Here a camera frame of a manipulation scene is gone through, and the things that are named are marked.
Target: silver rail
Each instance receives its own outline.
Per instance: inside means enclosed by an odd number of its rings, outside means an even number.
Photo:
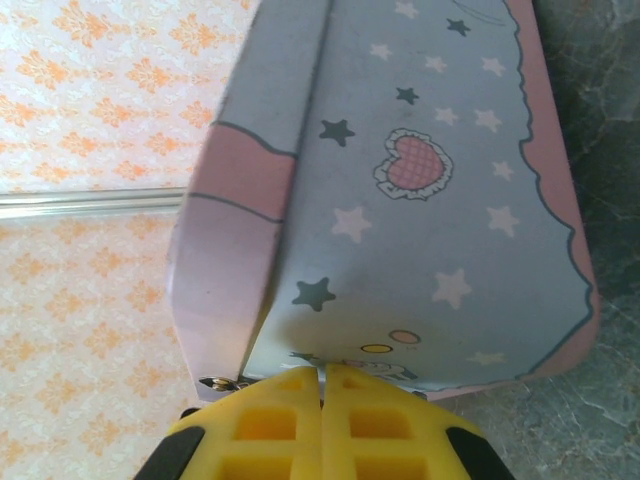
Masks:
[[[0,220],[51,215],[175,212],[184,188],[0,195]]]

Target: damask pattern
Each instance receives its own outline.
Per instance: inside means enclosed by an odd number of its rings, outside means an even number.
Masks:
[[[0,479],[131,478],[199,405],[164,295],[174,222],[0,226]]]
[[[0,1],[0,194],[186,185],[258,3]]]

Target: pink trim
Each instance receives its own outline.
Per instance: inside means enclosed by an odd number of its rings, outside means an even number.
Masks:
[[[528,104],[534,111],[533,140],[524,145],[524,152],[531,167],[540,175],[540,190],[547,206],[558,218],[575,230],[571,244],[573,259],[580,272],[593,285],[590,297],[593,317],[535,372],[533,377],[536,377],[564,372],[587,356],[595,342],[600,324],[599,297],[578,202],[571,188],[573,179],[565,153],[533,6],[531,2],[522,0],[508,0],[507,3],[520,25],[519,40],[523,49],[524,90]]]
[[[269,152],[233,127],[214,125],[190,193],[223,198],[281,219],[293,168],[290,155]]]
[[[258,325],[280,225],[201,198],[189,199],[184,225],[171,292],[182,351],[194,380],[235,380]]]

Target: gray marble surface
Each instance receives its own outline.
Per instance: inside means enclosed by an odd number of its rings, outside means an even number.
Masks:
[[[602,296],[589,359],[440,402],[518,480],[640,478],[640,0],[534,2]]]

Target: star print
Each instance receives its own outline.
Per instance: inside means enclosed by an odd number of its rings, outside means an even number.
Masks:
[[[471,29],[464,24],[464,20],[451,20],[450,18],[447,18],[447,22],[449,22],[447,30],[458,32],[463,37],[466,37],[467,32],[471,31]]]
[[[310,362],[311,360],[318,360],[318,357],[316,357],[313,353],[291,352],[289,356],[292,358],[301,358],[306,362]]]
[[[487,211],[491,215],[491,222],[489,223],[491,230],[502,230],[511,238],[515,236],[513,227],[518,225],[520,220],[511,215],[509,207],[487,208]]]
[[[482,57],[482,63],[483,63],[482,65],[483,70],[491,71],[499,77],[501,77],[504,71],[506,70],[506,68],[504,68],[500,64],[500,60],[498,60],[497,58]]]
[[[416,7],[414,7],[413,3],[411,2],[409,3],[396,2],[396,13],[400,13],[401,15],[406,15],[411,20],[413,20],[414,18],[416,18],[416,15],[420,12],[416,10]]]
[[[371,222],[362,218],[362,207],[356,207],[350,212],[336,208],[333,213],[338,221],[331,229],[331,233],[334,235],[345,233],[354,243],[360,243],[362,231],[371,228]]]
[[[507,162],[500,162],[500,163],[493,162],[493,174],[496,177],[502,177],[507,182],[510,182],[511,175],[513,175],[513,170],[509,168],[509,164]]]
[[[483,367],[494,363],[504,363],[504,353],[481,353],[476,352],[473,357],[467,358],[469,362],[479,363]]]
[[[458,116],[453,113],[450,108],[436,108],[436,120],[439,122],[445,122],[450,126],[453,126],[453,122],[458,120]]]
[[[321,312],[325,302],[336,299],[336,296],[328,290],[327,277],[318,283],[298,282],[297,285],[300,295],[291,301],[293,305],[309,305],[314,312]]]
[[[438,281],[438,290],[431,299],[434,302],[445,300],[454,310],[458,310],[462,305],[462,297],[473,291],[465,282],[464,270],[461,268],[453,275],[436,273],[436,280]]]
[[[416,98],[420,98],[413,92],[413,88],[396,88],[398,90],[397,100],[406,100],[409,105],[415,103]]]
[[[502,125],[502,120],[496,117],[496,114],[493,113],[493,110],[476,110],[475,112],[476,116],[478,117],[478,119],[476,120],[476,125],[487,127],[493,133],[498,133],[498,125]]]
[[[438,73],[444,73],[447,64],[440,57],[427,57],[427,68],[433,68]]]
[[[371,44],[371,55],[380,57],[383,60],[389,60],[389,55],[393,55],[393,52],[389,50],[387,45],[375,45]]]
[[[347,146],[348,137],[355,136],[355,133],[347,128],[346,120],[340,120],[336,123],[322,120],[322,125],[324,125],[324,132],[320,134],[320,138],[332,138],[341,147]]]

